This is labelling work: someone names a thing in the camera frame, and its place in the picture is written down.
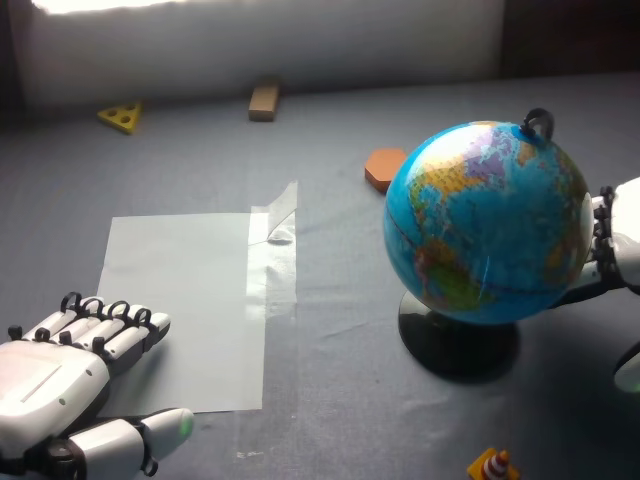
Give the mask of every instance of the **white robotic hand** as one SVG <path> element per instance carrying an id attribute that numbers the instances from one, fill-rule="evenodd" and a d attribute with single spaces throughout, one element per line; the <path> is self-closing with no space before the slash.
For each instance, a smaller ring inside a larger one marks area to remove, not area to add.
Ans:
<path id="1" fill-rule="evenodd" d="M 640 295 L 640 178 L 615 190 L 604 187 L 592 202 L 594 233 L 589 258 L 580 278 L 554 307 L 618 288 Z M 614 381 L 623 391 L 640 392 L 640 343 L 622 356 Z"/>
<path id="2" fill-rule="evenodd" d="M 60 310 L 0 345 L 0 473 L 126 480 L 155 474 L 157 460 L 191 434 L 193 414 L 171 409 L 95 425 L 110 379 L 169 331 L 164 313 L 72 292 Z"/>

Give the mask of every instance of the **yellow triangle with holes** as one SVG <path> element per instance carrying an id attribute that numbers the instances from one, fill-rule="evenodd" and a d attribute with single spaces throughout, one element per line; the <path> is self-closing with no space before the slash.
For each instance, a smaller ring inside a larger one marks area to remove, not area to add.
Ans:
<path id="1" fill-rule="evenodd" d="M 131 135 L 136 128 L 141 111 L 142 102 L 127 103 L 98 112 L 98 118 L 107 125 Z"/>

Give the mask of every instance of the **globe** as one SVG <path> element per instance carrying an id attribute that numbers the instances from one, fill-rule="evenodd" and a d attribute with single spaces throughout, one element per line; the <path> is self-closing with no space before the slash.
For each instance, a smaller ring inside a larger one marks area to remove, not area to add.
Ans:
<path id="1" fill-rule="evenodd" d="M 424 142 L 389 186 L 384 240 L 406 288 L 454 320 L 496 325 L 558 301 L 593 234 L 587 184 L 550 138 L 472 122 Z"/>

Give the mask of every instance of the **sheet of paper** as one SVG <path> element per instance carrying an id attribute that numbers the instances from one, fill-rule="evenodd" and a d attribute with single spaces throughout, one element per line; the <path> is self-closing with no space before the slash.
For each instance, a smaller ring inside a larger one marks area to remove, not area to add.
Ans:
<path id="1" fill-rule="evenodd" d="M 114 218 L 98 294 L 171 316 L 171 330 L 114 381 L 101 416 L 262 408 L 264 278 L 249 270 L 250 223 L 268 214 Z M 254 285 L 262 281 L 261 287 Z M 247 300 L 247 294 L 254 293 Z"/>

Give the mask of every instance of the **bright light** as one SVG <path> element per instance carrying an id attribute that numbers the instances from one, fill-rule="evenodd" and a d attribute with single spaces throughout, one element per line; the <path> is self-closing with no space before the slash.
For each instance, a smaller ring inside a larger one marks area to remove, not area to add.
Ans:
<path id="1" fill-rule="evenodd" d="M 119 7 L 148 7 L 158 3 L 184 3 L 188 0 L 31 0 L 33 4 L 50 14 L 108 10 Z"/>

